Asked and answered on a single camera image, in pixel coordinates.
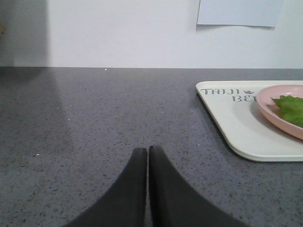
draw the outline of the pink bowl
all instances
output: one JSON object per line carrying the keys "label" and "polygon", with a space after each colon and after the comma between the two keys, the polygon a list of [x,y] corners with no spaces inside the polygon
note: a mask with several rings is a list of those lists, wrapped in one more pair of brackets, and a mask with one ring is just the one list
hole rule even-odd
{"label": "pink bowl", "polygon": [[293,96],[303,98],[303,85],[275,85],[260,90],[257,103],[263,115],[276,127],[303,140],[303,128],[280,118],[275,111],[279,109],[271,98]]}

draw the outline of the paper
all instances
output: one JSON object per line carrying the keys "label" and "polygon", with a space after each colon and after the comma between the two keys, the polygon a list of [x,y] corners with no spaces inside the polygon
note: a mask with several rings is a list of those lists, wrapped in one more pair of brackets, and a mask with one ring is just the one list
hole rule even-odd
{"label": "paper", "polygon": [[275,27],[283,0],[201,0],[199,25]]}

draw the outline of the speckled countertop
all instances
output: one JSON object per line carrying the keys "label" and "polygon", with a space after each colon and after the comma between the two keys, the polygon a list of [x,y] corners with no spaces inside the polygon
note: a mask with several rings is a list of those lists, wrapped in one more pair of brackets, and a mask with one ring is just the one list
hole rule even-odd
{"label": "speckled countertop", "polygon": [[236,155],[195,89],[302,78],[303,70],[2,67],[0,226],[66,224],[105,193],[134,147],[154,144],[201,195],[252,227],[303,226],[303,163]]}

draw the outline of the lettuce leaf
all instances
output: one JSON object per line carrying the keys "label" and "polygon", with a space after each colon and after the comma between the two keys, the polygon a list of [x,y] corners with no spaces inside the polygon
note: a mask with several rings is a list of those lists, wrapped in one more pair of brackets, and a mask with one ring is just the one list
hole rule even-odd
{"label": "lettuce leaf", "polygon": [[280,96],[272,100],[280,108],[279,117],[303,128],[303,98]]}

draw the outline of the paw print logo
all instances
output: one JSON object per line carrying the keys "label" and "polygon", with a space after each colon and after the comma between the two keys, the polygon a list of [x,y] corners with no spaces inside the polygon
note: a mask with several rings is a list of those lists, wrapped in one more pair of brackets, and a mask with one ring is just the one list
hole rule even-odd
{"label": "paw print logo", "polygon": [[251,95],[251,94],[254,94],[254,91],[244,91],[244,93]]}

